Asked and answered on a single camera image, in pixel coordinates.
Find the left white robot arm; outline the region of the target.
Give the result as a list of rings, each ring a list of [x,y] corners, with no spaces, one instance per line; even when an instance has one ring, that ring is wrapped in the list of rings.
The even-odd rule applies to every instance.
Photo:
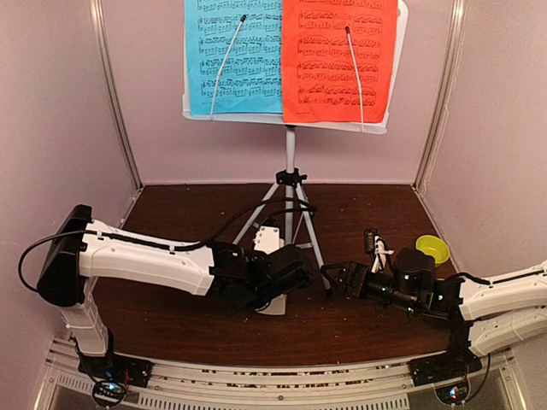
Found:
[[[114,338],[93,300],[92,278],[118,278],[181,290],[193,296],[214,295],[237,309],[263,310],[272,301],[311,284],[315,278],[304,252],[283,244],[275,228],[266,230],[264,247],[246,250],[223,242],[225,223],[210,237],[184,243],[123,231],[93,218],[92,208],[73,208],[58,232],[25,249],[26,257],[47,243],[38,282],[23,285],[62,313],[80,357],[105,379],[117,378],[123,362]]]

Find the blue sheet music paper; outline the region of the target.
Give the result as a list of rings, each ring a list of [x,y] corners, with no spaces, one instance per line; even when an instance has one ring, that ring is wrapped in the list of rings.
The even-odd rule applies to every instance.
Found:
[[[192,116],[281,114],[281,1],[185,2]]]

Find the silver tripod stand legs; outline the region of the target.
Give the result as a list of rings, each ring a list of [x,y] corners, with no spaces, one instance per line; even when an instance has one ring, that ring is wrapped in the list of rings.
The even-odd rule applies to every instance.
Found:
[[[300,249],[312,249],[318,267],[324,266],[324,259],[321,253],[318,238],[315,233],[312,221],[311,206],[308,204],[308,197],[303,188],[303,182],[307,176],[301,174],[296,167],[296,126],[285,126],[285,168],[275,175],[275,181],[266,192],[260,203],[253,209],[250,217],[245,221],[233,242],[238,244],[252,227],[258,227],[257,218],[266,206],[266,200],[271,200],[274,194],[281,188],[285,189],[285,227],[283,236],[286,244],[295,244],[300,225],[304,223],[309,241],[298,244]]]

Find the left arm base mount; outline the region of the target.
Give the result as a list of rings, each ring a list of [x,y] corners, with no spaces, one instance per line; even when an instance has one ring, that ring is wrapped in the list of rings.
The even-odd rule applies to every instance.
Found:
[[[146,388],[153,364],[149,360],[114,354],[111,357],[79,355],[78,370],[92,381],[91,397],[100,407],[120,405],[130,387]]]

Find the red sheet music paper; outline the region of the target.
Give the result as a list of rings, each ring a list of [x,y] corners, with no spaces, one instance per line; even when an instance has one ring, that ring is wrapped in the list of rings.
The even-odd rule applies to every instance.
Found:
[[[285,1],[284,122],[379,124],[387,112],[397,19],[396,1]]]

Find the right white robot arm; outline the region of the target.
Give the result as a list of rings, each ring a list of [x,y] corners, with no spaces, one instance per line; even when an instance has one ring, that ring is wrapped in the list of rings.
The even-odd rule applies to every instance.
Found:
[[[340,294],[375,300],[439,320],[451,328],[452,346],[438,358],[444,376],[471,362],[546,331],[546,265],[479,278],[459,272],[437,278],[435,260],[405,248],[394,259],[325,265],[321,274]]]

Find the white metronome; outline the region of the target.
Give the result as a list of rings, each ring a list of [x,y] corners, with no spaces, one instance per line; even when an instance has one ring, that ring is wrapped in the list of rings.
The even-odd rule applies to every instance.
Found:
[[[256,309],[255,312],[267,316],[283,316],[286,313],[287,295],[280,295],[272,299],[264,307]]]

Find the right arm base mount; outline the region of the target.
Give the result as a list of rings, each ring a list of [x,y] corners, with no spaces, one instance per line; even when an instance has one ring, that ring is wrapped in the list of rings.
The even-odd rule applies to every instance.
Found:
[[[469,376],[481,370],[481,359],[450,356],[446,353],[409,362],[414,386],[431,384],[437,399],[451,407],[463,405],[471,397]]]

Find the white perforated music stand desk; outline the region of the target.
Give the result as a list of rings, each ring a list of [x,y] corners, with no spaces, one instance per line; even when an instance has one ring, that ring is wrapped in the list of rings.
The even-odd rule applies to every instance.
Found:
[[[187,1],[183,113],[383,133],[402,1]]]

